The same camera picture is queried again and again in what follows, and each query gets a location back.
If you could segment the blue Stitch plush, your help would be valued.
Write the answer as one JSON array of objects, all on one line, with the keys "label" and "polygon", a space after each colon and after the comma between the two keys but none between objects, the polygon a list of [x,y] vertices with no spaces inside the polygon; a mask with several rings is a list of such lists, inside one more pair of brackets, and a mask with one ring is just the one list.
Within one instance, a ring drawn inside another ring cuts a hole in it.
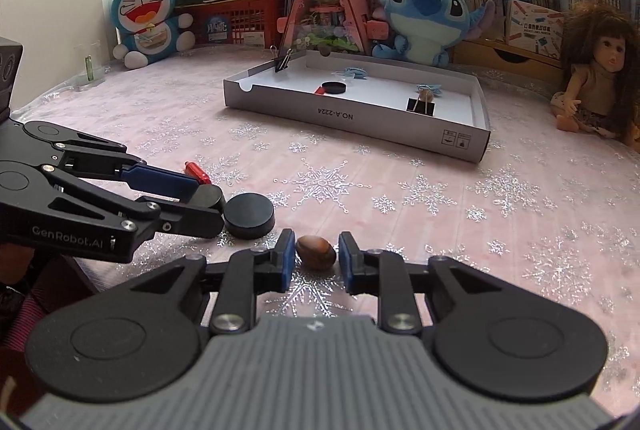
[{"label": "blue Stitch plush", "polygon": [[493,0],[475,11],[469,10],[465,0],[376,0],[376,4],[395,38],[392,46],[374,46],[372,55],[434,67],[448,65],[448,50],[453,46],[480,38],[496,12]]}]

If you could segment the black round puck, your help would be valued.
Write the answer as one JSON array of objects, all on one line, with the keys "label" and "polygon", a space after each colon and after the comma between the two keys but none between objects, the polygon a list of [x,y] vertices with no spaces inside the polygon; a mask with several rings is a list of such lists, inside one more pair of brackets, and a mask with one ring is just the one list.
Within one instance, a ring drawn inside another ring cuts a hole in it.
[{"label": "black round puck", "polygon": [[224,206],[224,225],[238,239],[260,239],[276,224],[271,200],[258,193],[235,195]]}]

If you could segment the white stationery box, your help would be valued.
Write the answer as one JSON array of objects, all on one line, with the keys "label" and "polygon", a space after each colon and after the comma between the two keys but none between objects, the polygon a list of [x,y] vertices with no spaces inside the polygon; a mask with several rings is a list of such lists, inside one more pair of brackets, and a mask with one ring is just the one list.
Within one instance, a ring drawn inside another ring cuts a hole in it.
[{"label": "white stationery box", "polygon": [[558,60],[561,54],[564,15],[520,0],[506,6],[506,44]]}]

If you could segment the large black binder clip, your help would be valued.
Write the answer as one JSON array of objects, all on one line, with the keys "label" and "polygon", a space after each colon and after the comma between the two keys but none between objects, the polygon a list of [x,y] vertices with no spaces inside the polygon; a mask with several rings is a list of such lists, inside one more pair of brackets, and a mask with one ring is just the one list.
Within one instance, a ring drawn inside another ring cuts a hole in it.
[{"label": "large black binder clip", "polygon": [[408,112],[415,112],[425,116],[433,116],[435,110],[434,95],[431,92],[418,93],[416,98],[409,98]]}]

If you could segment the blue hair clip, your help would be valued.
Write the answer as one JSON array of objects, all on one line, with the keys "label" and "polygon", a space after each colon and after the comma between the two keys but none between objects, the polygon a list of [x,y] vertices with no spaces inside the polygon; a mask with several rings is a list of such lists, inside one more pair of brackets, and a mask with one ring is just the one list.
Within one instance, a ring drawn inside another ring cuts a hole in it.
[{"label": "blue hair clip", "polygon": [[363,80],[367,78],[368,73],[359,67],[346,67],[342,70],[341,75],[347,78]]}]

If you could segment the small binder clip on tray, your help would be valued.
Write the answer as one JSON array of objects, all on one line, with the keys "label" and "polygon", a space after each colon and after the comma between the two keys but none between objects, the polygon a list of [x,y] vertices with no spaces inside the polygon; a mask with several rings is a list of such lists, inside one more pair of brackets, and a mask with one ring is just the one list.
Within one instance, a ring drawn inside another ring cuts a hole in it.
[{"label": "small binder clip on tray", "polygon": [[295,50],[293,48],[280,49],[276,46],[270,46],[269,49],[272,55],[273,70],[275,72],[282,72],[282,70],[288,68],[288,63],[295,53]]}]

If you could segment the pink triangular dollhouse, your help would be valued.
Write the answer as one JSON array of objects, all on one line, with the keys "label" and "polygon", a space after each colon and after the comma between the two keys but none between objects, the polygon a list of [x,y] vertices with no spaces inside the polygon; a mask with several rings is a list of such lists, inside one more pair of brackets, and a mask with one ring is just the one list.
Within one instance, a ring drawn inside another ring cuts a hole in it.
[{"label": "pink triangular dollhouse", "polygon": [[288,15],[278,19],[278,31],[281,49],[319,52],[329,46],[332,52],[369,55],[390,26],[372,17],[367,0],[293,0]]}]

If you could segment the red plastic crate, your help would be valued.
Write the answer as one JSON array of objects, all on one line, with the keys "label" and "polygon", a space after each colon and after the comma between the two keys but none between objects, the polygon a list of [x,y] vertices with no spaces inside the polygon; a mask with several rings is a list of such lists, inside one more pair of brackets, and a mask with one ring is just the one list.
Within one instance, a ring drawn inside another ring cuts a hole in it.
[{"label": "red plastic crate", "polygon": [[222,0],[177,6],[175,14],[193,17],[190,31],[197,46],[227,43],[268,49],[280,44],[277,21],[284,4],[285,0]]}]

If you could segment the brown-haired doll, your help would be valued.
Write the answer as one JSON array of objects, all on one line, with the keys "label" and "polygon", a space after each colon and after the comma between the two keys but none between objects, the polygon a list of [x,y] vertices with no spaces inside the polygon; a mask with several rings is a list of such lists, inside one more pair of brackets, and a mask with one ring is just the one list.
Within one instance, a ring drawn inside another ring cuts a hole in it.
[{"label": "brown-haired doll", "polygon": [[621,12],[583,3],[564,22],[563,89],[550,101],[555,127],[639,149],[639,34]]}]

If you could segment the Doraemon plush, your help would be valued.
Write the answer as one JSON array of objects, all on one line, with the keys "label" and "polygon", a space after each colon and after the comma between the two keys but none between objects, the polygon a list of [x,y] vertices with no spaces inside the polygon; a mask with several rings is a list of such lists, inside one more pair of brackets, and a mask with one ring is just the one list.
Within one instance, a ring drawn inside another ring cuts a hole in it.
[{"label": "Doraemon plush", "polygon": [[175,0],[113,0],[111,20],[119,33],[116,60],[133,70],[190,51],[195,46],[193,17],[175,15],[174,8]]}]

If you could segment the wooden drawer shelf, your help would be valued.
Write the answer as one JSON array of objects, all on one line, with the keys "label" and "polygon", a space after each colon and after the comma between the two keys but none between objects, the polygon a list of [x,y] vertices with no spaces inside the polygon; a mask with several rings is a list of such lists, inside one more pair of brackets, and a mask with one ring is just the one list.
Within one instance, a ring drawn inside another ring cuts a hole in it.
[{"label": "wooden drawer shelf", "polygon": [[501,70],[559,86],[563,72],[555,58],[485,39],[465,40],[451,50],[451,61],[459,65]]}]

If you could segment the black round lid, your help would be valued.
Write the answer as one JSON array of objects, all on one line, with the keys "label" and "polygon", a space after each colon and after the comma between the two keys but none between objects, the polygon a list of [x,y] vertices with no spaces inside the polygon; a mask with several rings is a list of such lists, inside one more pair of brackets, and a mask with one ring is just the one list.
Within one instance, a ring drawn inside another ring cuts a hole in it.
[{"label": "black round lid", "polygon": [[324,94],[343,94],[346,92],[346,83],[341,81],[326,81],[322,83],[321,89]]}]

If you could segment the brown nut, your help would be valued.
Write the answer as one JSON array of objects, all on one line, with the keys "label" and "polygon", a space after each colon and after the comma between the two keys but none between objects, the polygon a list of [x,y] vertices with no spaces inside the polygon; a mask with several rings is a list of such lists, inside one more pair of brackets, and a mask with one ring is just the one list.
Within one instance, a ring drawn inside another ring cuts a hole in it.
[{"label": "brown nut", "polygon": [[326,272],[336,261],[333,246],[323,237],[304,235],[296,240],[296,252],[306,268],[311,271]]}]

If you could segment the white cardboard box tray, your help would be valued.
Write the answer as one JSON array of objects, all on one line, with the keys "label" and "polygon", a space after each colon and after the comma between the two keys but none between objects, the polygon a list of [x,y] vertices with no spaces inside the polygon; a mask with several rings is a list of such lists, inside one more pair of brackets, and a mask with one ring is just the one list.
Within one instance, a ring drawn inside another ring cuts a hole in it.
[{"label": "white cardboard box tray", "polygon": [[[364,69],[363,80],[343,77]],[[343,94],[314,94],[326,81],[346,83]],[[421,83],[440,84],[433,116],[408,112]],[[234,109],[316,124],[420,148],[478,164],[490,139],[485,95],[477,78],[451,70],[378,58],[297,52],[288,68],[264,63],[224,79],[224,104]]]}]

